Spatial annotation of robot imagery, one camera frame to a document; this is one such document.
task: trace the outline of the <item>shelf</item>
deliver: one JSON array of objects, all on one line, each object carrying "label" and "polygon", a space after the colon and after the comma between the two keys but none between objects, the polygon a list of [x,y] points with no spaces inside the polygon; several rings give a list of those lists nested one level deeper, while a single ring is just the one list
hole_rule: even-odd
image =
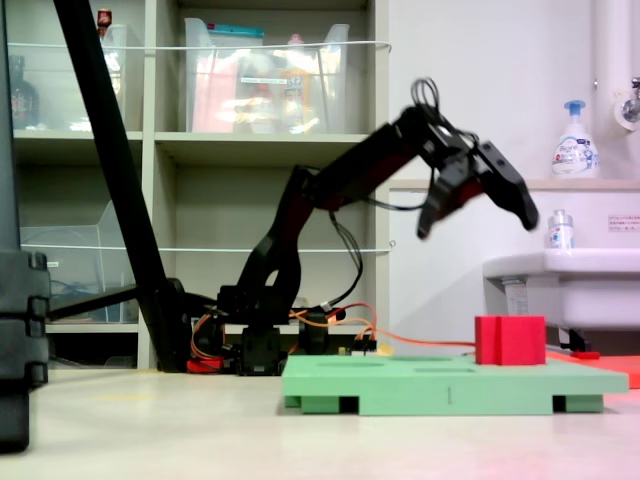
[{"label": "shelf", "polygon": [[[142,165],[142,132],[128,132],[129,146],[136,166]],[[98,166],[98,155],[91,132],[67,130],[15,130],[18,165]]]},{"label": "shelf", "polygon": [[183,8],[234,10],[366,10],[369,0],[178,0]]},{"label": "shelf", "polygon": [[138,333],[137,323],[48,323],[47,333]]},{"label": "shelf", "polygon": [[[529,179],[526,181],[529,190],[544,191],[640,191],[640,179],[600,179],[600,178],[566,178],[566,179]],[[428,189],[428,179],[390,180],[391,190],[424,192]]]},{"label": "shelf", "polygon": [[[297,335],[298,325],[277,325],[282,335]],[[226,325],[227,335],[240,335],[245,325]],[[362,331],[364,325],[336,325],[329,327],[329,335],[357,335]]]},{"label": "shelf", "polygon": [[216,167],[323,167],[366,135],[156,133],[156,143],[178,165]]}]

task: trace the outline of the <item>red mat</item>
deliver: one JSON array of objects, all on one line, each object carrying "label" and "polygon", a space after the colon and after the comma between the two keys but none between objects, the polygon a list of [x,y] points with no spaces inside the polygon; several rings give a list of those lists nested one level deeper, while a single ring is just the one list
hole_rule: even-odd
[{"label": "red mat", "polygon": [[587,367],[601,368],[629,375],[629,388],[640,388],[640,356],[600,357],[598,360],[580,360],[561,353],[547,352],[547,358],[563,362],[579,363]]}]

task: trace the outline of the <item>green platform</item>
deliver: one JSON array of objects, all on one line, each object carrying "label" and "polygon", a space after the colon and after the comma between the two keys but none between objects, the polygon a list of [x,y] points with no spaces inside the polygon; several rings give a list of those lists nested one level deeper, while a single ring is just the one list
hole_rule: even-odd
[{"label": "green platform", "polygon": [[546,415],[602,412],[602,395],[629,380],[573,363],[533,367],[475,364],[458,357],[291,356],[285,406],[303,413],[360,415]]}]

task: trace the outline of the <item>blue pump head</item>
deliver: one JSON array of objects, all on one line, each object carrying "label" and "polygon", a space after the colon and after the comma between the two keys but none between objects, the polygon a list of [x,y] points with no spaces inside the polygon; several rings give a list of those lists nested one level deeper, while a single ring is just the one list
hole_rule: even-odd
[{"label": "blue pump head", "polygon": [[580,110],[582,110],[584,107],[586,107],[587,104],[584,103],[582,100],[571,100],[570,102],[567,102],[564,104],[564,108],[566,108],[567,110],[569,110],[569,115],[570,116],[580,116]]}]

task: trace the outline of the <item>clear plastic bin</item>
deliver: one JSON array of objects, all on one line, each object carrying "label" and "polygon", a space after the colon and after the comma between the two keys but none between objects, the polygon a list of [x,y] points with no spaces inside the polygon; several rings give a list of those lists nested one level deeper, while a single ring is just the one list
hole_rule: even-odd
[{"label": "clear plastic bin", "polygon": [[[42,252],[47,256],[51,274],[52,308],[71,300],[81,300],[90,294],[134,283],[120,225],[111,202],[97,225],[22,227],[20,237],[23,250]],[[80,323],[137,321],[138,307],[135,300],[69,319],[69,322]]]},{"label": "clear plastic bin", "polygon": [[346,133],[349,25],[334,25],[327,45],[212,48],[206,25],[185,19],[186,129],[222,133]]},{"label": "clear plastic bin", "polygon": [[[112,25],[103,51],[127,130],[142,128],[142,50],[127,25]],[[71,58],[66,48],[9,46],[14,128],[91,131]]]}]

